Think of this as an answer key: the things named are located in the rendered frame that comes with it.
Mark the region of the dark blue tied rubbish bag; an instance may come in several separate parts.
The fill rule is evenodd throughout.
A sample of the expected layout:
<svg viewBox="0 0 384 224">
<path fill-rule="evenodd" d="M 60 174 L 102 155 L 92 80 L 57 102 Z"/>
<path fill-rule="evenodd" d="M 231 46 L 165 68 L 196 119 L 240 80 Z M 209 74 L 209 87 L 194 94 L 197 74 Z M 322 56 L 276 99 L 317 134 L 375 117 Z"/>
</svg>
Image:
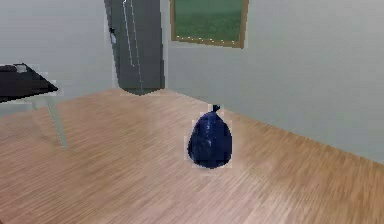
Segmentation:
<svg viewBox="0 0 384 224">
<path fill-rule="evenodd" d="M 203 114 L 194 125 L 187 152 L 198 166 L 215 169 L 226 165 L 232 157 L 232 135 L 218 115 L 219 105 Z"/>
</svg>

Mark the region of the grey room door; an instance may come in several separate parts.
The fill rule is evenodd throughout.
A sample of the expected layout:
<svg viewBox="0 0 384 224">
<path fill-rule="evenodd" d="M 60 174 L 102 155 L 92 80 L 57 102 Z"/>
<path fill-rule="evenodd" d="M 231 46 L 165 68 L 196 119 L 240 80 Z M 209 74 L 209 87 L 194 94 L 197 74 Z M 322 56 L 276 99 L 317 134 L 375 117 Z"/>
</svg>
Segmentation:
<svg viewBox="0 0 384 224">
<path fill-rule="evenodd" d="M 135 95 L 165 87 L 160 0 L 104 0 L 118 86 Z"/>
</svg>

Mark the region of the wooden framed window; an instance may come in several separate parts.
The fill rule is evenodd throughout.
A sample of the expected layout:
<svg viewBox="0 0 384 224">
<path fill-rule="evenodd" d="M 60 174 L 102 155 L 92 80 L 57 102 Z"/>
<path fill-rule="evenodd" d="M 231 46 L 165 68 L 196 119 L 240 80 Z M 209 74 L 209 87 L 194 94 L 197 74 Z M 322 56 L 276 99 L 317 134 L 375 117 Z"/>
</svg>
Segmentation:
<svg viewBox="0 0 384 224">
<path fill-rule="evenodd" d="M 244 48 L 249 0 L 169 1 L 172 41 Z"/>
</svg>

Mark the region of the black table with pale legs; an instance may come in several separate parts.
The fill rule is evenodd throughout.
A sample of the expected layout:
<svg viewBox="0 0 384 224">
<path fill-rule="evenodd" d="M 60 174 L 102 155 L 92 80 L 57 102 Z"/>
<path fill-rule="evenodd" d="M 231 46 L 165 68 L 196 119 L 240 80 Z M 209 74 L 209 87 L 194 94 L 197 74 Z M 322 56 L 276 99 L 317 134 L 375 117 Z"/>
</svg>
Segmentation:
<svg viewBox="0 0 384 224">
<path fill-rule="evenodd" d="M 53 99 L 58 90 L 58 87 L 25 63 L 0 64 L 0 103 L 30 101 L 32 108 L 36 110 L 37 99 L 44 99 L 60 143 L 67 148 L 64 127 Z"/>
</svg>

